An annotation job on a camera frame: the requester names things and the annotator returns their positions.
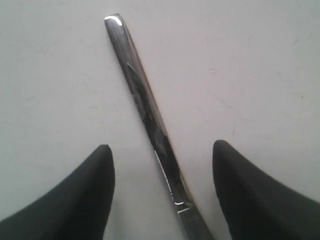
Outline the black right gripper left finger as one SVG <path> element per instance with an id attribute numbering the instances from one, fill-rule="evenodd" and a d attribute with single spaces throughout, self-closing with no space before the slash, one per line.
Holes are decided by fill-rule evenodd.
<path id="1" fill-rule="evenodd" d="M 115 191 L 111 148 L 99 145 L 45 195 L 0 222 L 2 240 L 101 240 Z"/>

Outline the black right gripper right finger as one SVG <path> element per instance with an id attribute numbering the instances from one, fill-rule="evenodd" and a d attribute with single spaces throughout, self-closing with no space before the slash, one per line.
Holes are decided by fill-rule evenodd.
<path id="1" fill-rule="evenodd" d="M 212 151 L 213 181 L 233 240 L 318 240 L 320 204 L 251 163 L 225 140 Z"/>

